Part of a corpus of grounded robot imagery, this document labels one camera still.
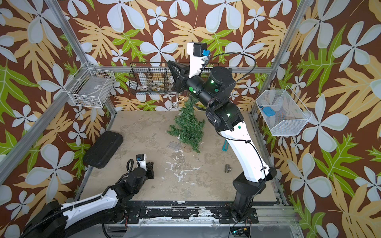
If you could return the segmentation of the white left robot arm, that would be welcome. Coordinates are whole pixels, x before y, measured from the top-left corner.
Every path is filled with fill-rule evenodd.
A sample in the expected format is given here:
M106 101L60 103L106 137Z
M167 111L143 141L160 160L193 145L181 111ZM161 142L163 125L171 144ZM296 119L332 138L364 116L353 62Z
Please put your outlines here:
M127 172L114 185L84 200L48 203L24 228L22 238L66 238L97 224L121 220L129 201L148 179L154 179L154 163L143 154L127 162Z

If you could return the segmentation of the small green christmas tree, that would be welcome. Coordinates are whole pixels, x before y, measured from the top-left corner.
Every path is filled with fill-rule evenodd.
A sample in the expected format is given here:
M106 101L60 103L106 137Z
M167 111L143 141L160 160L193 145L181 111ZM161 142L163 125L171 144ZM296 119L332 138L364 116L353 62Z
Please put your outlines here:
M197 99L190 96L180 112L174 118L174 124L169 126L167 133L176 136L178 140L191 147L192 151L200 153L199 147L202 142L205 120L198 120L194 114L193 105Z

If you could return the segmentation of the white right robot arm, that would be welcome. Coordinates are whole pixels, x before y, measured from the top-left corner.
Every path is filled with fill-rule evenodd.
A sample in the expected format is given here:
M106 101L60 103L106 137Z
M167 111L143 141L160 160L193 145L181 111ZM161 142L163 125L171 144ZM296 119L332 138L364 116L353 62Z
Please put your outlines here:
M253 198L266 188L266 182L275 178L277 172L260 156L242 113L229 99L235 85L232 70L215 66L204 81L199 73L192 75L188 65L169 61L168 67L175 82L173 90L189 91L206 107L209 122L217 134L227 140L240 162L243 172L233 181L236 196L231 212L236 222L242 222L248 216Z

